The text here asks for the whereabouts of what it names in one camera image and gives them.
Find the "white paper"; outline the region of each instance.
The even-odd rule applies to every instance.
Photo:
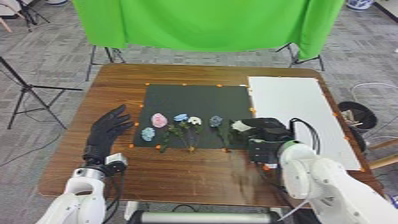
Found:
[[[361,164],[324,92],[315,78],[249,77],[256,117],[274,117],[288,127],[290,119],[301,118],[315,127],[320,136],[320,155],[361,170]],[[309,146],[313,137],[297,123],[297,140]]]

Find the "green backdrop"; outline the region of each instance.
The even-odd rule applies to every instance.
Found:
[[[343,0],[75,0],[91,44],[231,52],[293,42],[322,52]]]

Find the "black mat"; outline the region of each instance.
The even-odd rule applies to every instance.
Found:
[[[247,88],[242,86],[174,86],[150,85],[146,89],[144,108],[139,118],[139,129],[135,132],[134,144],[137,147],[155,147],[162,143],[162,136],[167,130],[155,128],[151,124],[153,114],[162,113],[169,124],[174,123],[174,116],[189,114],[203,119],[203,132],[198,148],[222,148],[222,140],[217,131],[210,128],[210,118],[219,115],[224,118],[222,128],[229,128],[233,120],[253,118],[251,99]],[[151,142],[141,138],[146,127],[153,127],[157,136]],[[169,141],[171,148],[187,148],[180,138],[173,135]],[[228,148],[244,146],[231,142]]]

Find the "light stand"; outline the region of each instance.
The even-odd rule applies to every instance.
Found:
[[[34,8],[29,6],[29,4],[23,2],[23,0],[16,0],[18,4],[20,4],[20,7],[22,7],[22,14],[23,14],[23,17],[25,17],[25,21],[27,21],[27,27],[29,27],[29,32],[32,32],[30,30],[30,24],[32,25],[38,25],[38,17],[41,17],[41,19],[50,23],[46,17],[39,14],[39,12],[34,10]]]
[[[30,84],[25,82],[22,76],[18,75],[18,73],[16,73],[16,71],[15,71],[15,69],[13,69],[11,65],[9,65],[9,63],[7,63],[7,61],[4,60],[4,57],[0,57],[0,64],[2,64],[4,67],[7,68],[11,74],[13,74],[15,78],[16,78],[16,81],[18,81],[18,83],[20,83],[20,86],[22,86],[22,94],[20,94],[20,98],[18,98],[18,102],[16,102],[16,108],[15,108],[15,112],[13,112],[13,116],[11,116],[11,120],[9,120],[9,126],[7,126],[7,129],[11,129],[11,127],[13,127],[13,123],[15,123],[15,119],[16,119],[16,115],[18,115],[18,114],[27,113],[27,112],[32,112],[32,111],[41,111],[41,110],[46,110],[46,111],[48,111],[50,115],[54,116],[55,121],[59,122],[62,128],[66,129],[66,126],[64,126],[64,124],[62,124],[62,122],[61,122],[61,120],[59,120],[57,115],[55,115],[54,112],[52,112],[50,107],[52,107],[52,105],[54,105],[54,103],[55,103],[55,101],[57,101],[57,99],[59,99],[62,93],[66,92],[66,90],[71,90],[71,91],[84,91],[84,90],[82,90],[82,89],[75,89],[75,88],[64,88],[64,87],[52,87],[52,86],[36,86],[36,85],[30,85]],[[54,97],[54,99],[52,99],[52,101],[50,101],[48,104],[45,103],[45,101],[43,101],[43,99],[41,99],[38,93],[34,92],[34,88],[38,88],[38,89],[57,89],[57,90],[61,90],[57,96]],[[22,106],[23,96],[25,96],[27,93],[32,95],[34,99],[39,101],[39,104],[41,104],[43,107],[41,107],[41,108],[36,108],[36,109],[32,109],[32,110],[20,111],[20,106]]]
[[[288,48],[288,50],[290,50],[290,58],[292,58],[290,68],[293,67],[293,65],[299,65],[299,64],[306,63],[308,61],[318,60],[318,61],[320,61],[320,69],[322,69],[322,71],[325,71],[325,65],[324,65],[324,60],[322,60],[320,55],[318,55],[315,58],[311,58],[311,59],[301,61],[301,59],[299,59],[299,53],[297,53],[297,55],[293,55],[293,50],[292,50],[290,45],[292,45],[292,43],[288,43],[288,44],[277,49],[277,51],[276,51],[276,52],[281,52],[281,50],[283,50],[285,48]]]
[[[105,52],[107,52],[110,63],[116,63],[116,56],[121,59],[121,63],[126,63],[125,58],[121,56],[121,50],[119,49],[112,48],[112,54],[110,54],[110,49],[109,49],[109,47],[105,47]],[[91,80],[93,65],[102,65],[94,62],[94,58],[96,58],[96,45],[93,45],[93,51],[91,51],[91,62],[89,62],[89,68],[87,68],[86,82]]]

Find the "flower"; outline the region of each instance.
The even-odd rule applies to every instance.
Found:
[[[141,132],[141,136],[142,136],[144,141],[150,142],[153,140],[153,137],[155,137],[155,129],[146,128]]]
[[[210,127],[217,128],[221,126],[221,123],[222,123],[222,117],[221,116],[214,116],[210,118]]]
[[[194,124],[194,125],[203,125],[203,120],[199,117],[190,117],[189,119],[189,123]]]
[[[176,117],[174,117],[174,121],[187,121],[189,120],[189,114],[180,114]]]
[[[162,128],[167,125],[167,118],[166,118],[166,116],[160,113],[157,113],[153,115],[153,119],[151,120],[153,120],[153,126],[157,128]]]

